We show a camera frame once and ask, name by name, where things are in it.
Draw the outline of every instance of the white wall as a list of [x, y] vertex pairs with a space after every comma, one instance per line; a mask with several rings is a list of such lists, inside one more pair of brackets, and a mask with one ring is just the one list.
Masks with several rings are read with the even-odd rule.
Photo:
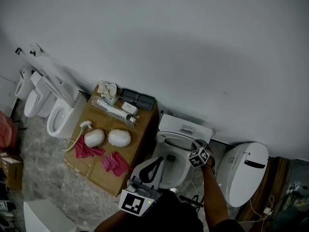
[[98, 80], [309, 160], [309, 0], [0, 0], [0, 28], [88, 92]]
[[29, 64], [17, 54], [5, 35], [0, 32], [0, 111], [10, 116], [14, 108], [15, 89], [19, 82], [19, 70]]

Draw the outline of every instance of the tiled floor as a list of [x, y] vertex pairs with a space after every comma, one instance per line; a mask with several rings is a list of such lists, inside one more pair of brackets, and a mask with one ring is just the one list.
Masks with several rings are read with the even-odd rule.
[[[119, 197], [98, 188], [66, 166], [62, 161], [67, 140], [52, 138], [46, 130], [47, 119], [38, 116], [26, 118], [24, 116], [24, 102], [20, 102], [15, 112], [14, 120], [21, 119], [19, 128], [27, 130], [19, 132], [19, 145], [24, 160], [23, 189], [20, 192], [9, 193], [10, 200], [16, 205], [13, 214], [16, 225], [21, 231], [25, 230], [23, 219], [23, 201], [38, 199], [51, 200], [69, 219], [77, 224], [80, 231], [93, 231], [103, 220], [118, 211]], [[227, 151], [225, 145], [211, 142], [215, 148], [216, 167]], [[177, 187], [177, 194], [188, 198], [196, 195], [191, 184], [191, 170], [186, 180]], [[192, 178], [197, 190], [203, 192], [202, 173], [200, 169], [193, 172]], [[229, 214], [235, 217], [237, 209], [229, 207]], [[199, 217], [206, 226], [204, 210]]]

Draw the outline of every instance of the white toilet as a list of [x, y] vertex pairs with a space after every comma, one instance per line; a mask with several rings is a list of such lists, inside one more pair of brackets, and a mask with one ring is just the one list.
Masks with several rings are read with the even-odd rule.
[[77, 88], [61, 84], [52, 73], [43, 72], [44, 82], [57, 97], [47, 120], [47, 132], [52, 137], [71, 138], [87, 99]]
[[75, 232], [77, 227], [49, 200], [24, 202], [27, 232]]
[[229, 205], [240, 207], [254, 195], [267, 163], [267, 148], [260, 143], [241, 144], [225, 154], [217, 182]]
[[27, 117], [38, 115], [46, 118], [52, 111], [56, 97], [38, 72], [34, 72], [30, 80], [34, 84], [35, 89], [30, 92], [27, 98], [24, 114]]
[[26, 101], [30, 92], [34, 89], [31, 82], [31, 70], [24, 68], [19, 72], [19, 83], [16, 87], [15, 96], [23, 101]]
[[165, 159], [160, 188], [174, 188], [184, 181], [191, 167], [188, 154], [191, 152], [192, 142], [201, 139], [209, 143], [211, 135], [212, 130], [209, 128], [163, 114], [152, 156], [162, 156]]

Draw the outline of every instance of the cardboard box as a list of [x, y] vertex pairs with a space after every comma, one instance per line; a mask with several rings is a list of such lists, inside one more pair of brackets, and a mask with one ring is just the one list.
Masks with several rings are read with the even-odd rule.
[[[11, 163], [4, 159], [12, 159], [20, 163]], [[7, 190], [21, 190], [23, 159], [14, 148], [3, 148], [1, 151], [1, 168], [6, 176], [4, 179]]]
[[[97, 89], [98, 86], [92, 96], [100, 96]], [[117, 101], [115, 107], [121, 108], [123, 103], [123, 101]], [[102, 157], [77, 159], [75, 149], [73, 149], [65, 154], [64, 162], [100, 188], [117, 196], [123, 188], [126, 188], [126, 182], [130, 178], [133, 168], [144, 160], [146, 154], [154, 149], [156, 143], [155, 136], [159, 123], [157, 105], [154, 106], [152, 111], [139, 109], [136, 116], [139, 116], [136, 127], [131, 128], [124, 122], [92, 106], [90, 99], [77, 123], [68, 147], [78, 136], [81, 130], [79, 125], [85, 120], [91, 120], [93, 129], [102, 129], [105, 133], [105, 140], [99, 146], [105, 150], [105, 154]], [[130, 145], [115, 147], [109, 144], [108, 133], [113, 129], [127, 130], [132, 139]], [[120, 177], [116, 177], [112, 171], [106, 172], [102, 164], [102, 159], [114, 151], [118, 151], [129, 164], [127, 172]]]

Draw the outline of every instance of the pink rag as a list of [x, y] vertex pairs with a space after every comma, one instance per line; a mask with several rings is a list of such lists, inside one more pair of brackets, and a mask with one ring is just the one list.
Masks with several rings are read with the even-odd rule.
[[17, 139], [17, 127], [11, 118], [5, 116], [0, 111], [0, 149], [5, 147], [15, 147]]
[[75, 145], [76, 158], [103, 156], [105, 153], [104, 149], [93, 147], [89, 148], [84, 141], [84, 136], [81, 136]]
[[126, 172], [129, 167], [126, 160], [117, 151], [112, 152], [107, 157], [103, 158], [102, 163], [106, 172], [111, 170], [117, 177]]

